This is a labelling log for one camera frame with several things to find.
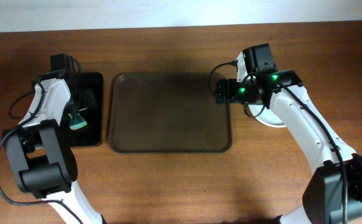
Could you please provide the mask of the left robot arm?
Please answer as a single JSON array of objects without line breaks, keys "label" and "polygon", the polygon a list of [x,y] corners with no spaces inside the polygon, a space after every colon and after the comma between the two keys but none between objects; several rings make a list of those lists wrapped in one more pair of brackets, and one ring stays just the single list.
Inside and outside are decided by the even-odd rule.
[{"label": "left robot arm", "polygon": [[83,73],[68,54],[50,58],[50,71],[32,82],[34,96],[19,123],[6,130],[0,151],[6,153],[17,187],[35,197],[31,202],[1,197],[10,204],[49,204],[65,223],[105,223],[90,205],[77,178],[74,147],[101,143],[103,76]]}]

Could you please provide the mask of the green yellow sponge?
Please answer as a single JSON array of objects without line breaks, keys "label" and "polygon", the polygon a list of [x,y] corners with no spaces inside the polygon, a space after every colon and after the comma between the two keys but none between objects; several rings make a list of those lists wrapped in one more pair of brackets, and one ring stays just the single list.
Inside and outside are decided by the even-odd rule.
[{"label": "green yellow sponge", "polygon": [[79,113],[68,114],[68,116],[70,117],[69,128],[72,131],[84,128],[88,125],[88,123]]}]

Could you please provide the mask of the white plate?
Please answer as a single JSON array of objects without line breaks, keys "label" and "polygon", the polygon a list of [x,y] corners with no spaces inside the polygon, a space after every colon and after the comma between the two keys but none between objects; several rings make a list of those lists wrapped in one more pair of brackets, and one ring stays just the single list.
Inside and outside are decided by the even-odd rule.
[{"label": "white plate", "polygon": [[264,109],[264,111],[256,116],[256,119],[269,127],[272,128],[285,128],[286,125],[269,109]]}]

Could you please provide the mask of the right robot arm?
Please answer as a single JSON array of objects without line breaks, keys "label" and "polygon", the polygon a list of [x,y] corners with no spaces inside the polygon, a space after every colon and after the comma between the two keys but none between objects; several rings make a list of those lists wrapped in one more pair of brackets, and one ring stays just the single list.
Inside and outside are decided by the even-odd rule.
[{"label": "right robot arm", "polygon": [[334,132],[291,69],[279,70],[268,43],[242,50],[230,65],[236,78],[222,78],[209,91],[218,104],[260,105],[280,119],[312,171],[302,204],[274,223],[348,223],[362,218],[362,156]]}]

